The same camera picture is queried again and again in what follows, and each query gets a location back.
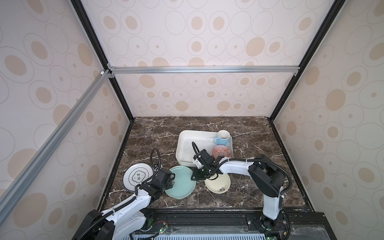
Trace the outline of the red patterned bowl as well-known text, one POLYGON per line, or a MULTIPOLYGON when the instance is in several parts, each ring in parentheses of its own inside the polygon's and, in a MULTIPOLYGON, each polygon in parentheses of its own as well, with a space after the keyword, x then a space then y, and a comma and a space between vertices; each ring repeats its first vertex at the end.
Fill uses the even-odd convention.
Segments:
POLYGON ((227 158, 232 157, 231 150, 225 145, 216 145, 212 150, 212 155, 214 158, 217 158, 219 156, 224 156, 227 158))

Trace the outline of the green flower plate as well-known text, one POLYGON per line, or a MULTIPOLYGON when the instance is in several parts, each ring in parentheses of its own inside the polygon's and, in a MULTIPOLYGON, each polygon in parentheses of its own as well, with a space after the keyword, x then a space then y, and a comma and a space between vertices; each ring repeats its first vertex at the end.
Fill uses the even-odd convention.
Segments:
POLYGON ((175 174, 173 187, 165 193, 174 199, 183 199, 188 197, 196 187, 196 181, 191 180, 193 171, 185 166, 175 166, 170 169, 175 174))

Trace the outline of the white plastic bin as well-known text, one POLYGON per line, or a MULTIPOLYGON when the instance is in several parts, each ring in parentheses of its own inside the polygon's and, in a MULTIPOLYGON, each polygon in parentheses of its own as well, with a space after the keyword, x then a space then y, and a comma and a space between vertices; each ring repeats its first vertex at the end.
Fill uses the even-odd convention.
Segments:
MULTIPOLYGON (((185 167, 196 167, 194 161, 195 151, 193 149, 192 142, 197 145, 200 151, 205 149, 208 154, 212 155, 212 150, 216 146, 213 139, 217 137, 217 133, 218 132, 193 130, 184 130, 180 132, 176 150, 176 159, 179 165, 185 167)), ((232 136, 226 146, 231 150, 233 157, 234 151, 232 136)))

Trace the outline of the blue mug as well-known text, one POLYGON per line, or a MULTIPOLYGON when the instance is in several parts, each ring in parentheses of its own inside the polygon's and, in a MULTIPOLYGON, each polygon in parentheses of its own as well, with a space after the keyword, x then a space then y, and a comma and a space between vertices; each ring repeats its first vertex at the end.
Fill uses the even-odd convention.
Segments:
POLYGON ((213 139, 213 142, 216 145, 226 145, 231 138, 231 135, 228 131, 226 130, 220 130, 217 133, 217 137, 213 139))

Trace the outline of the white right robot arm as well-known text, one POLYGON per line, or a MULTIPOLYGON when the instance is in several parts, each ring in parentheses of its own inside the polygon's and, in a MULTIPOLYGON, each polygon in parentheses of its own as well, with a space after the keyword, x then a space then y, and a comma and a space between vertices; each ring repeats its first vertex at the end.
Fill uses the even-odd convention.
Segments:
POLYGON ((263 194, 263 214, 261 225, 271 231, 277 227, 278 217, 283 208, 284 194, 292 189, 293 181, 289 173, 260 154, 250 159, 234 159, 224 156, 214 158, 206 150, 195 153, 191 180, 203 181, 214 179, 223 174, 249 176, 263 194))

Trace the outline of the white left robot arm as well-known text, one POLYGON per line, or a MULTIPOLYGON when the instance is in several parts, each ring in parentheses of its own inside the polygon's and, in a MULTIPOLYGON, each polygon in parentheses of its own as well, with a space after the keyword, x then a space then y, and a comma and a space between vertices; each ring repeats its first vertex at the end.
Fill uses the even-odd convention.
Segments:
POLYGON ((118 205, 99 212, 90 211, 73 236, 74 240, 118 240, 141 229, 151 203, 173 187, 175 174, 160 168, 154 175, 135 186, 135 192, 118 205))

